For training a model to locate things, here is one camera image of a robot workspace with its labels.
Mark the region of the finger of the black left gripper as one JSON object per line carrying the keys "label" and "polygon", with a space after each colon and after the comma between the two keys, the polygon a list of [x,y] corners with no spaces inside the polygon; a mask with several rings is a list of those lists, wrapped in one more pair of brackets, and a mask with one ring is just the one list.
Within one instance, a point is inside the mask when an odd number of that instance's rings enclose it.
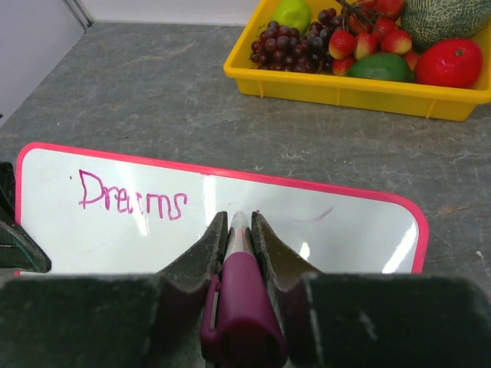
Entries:
{"label": "finger of the black left gripper", "polygon": [[10,162],[1,161],[1,220],[15,223],[15,173]]}
{"label": "finger of the black left gripper", "polygon": [[47,273],[51,259],[20,225],[1,221],[1,269]]}

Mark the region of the pink framed whiteboard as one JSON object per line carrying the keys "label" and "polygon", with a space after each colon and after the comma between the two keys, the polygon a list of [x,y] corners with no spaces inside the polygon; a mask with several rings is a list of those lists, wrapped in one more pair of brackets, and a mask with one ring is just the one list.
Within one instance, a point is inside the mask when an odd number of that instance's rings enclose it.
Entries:
{"label": "pink framed whiteboard", "polygon": [[262,214],[325,272],[419,273],[422,210],[388,192],[30,143],[16,163],[15,218],[52,274],[146,274],[165,268],[216,213]]}

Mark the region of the white purple whiteboard marker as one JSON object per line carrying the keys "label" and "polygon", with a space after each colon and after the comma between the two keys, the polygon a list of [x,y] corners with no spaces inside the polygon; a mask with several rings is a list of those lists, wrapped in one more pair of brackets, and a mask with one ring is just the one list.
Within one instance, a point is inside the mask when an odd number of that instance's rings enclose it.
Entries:
{"label": "white purple whiteboard marker", "polygon": [[203,358],[221,367],[283,367],[286,363],[285,338],[244,212],[232,216],[222,270],[210,282],[199,337]]}

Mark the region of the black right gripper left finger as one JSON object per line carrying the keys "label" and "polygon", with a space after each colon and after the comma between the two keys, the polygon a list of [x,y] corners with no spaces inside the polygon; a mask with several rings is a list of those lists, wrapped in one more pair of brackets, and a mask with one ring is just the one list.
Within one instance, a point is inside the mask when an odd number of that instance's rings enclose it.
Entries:
{"label": "black right gripper left finger", "polygon": [[199,325],[228,216],[155,274],[1,283],[3,367],[205,367]]}

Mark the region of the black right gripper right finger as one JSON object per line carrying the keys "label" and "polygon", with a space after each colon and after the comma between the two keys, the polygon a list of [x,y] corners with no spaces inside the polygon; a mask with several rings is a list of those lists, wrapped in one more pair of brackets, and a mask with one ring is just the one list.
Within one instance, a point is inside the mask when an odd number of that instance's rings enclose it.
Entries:
{"label": "black right gripper right finger", "polygon": [[328,274],[260,213],[252,239],[296,367],[488,367],[490,302],[436,274]]}

